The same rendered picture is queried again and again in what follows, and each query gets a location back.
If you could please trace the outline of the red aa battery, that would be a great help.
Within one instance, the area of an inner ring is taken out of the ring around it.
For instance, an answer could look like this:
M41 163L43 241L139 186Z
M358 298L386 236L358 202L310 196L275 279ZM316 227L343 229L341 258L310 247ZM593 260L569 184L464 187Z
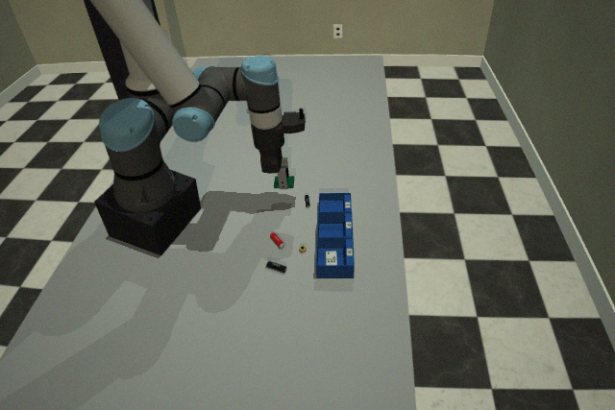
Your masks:
M272 232L270 234L270 237L275 241L275 243L281 248L283 249L285 244L283 243L283 241L277 236L277 234L275 232Z

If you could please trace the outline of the blue rack of bins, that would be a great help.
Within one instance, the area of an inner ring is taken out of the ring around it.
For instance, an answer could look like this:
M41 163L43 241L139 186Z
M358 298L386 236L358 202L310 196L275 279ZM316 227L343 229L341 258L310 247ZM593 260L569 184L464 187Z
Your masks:
M337 265L326 265L326 252L336 251ZM351 193L319 193L317 278L354 278Z

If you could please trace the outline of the white domino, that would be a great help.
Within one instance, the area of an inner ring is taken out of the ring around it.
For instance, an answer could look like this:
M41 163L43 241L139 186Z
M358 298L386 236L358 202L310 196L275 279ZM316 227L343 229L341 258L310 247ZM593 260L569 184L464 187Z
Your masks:
M336 251L326 252L326 265L337 265Z

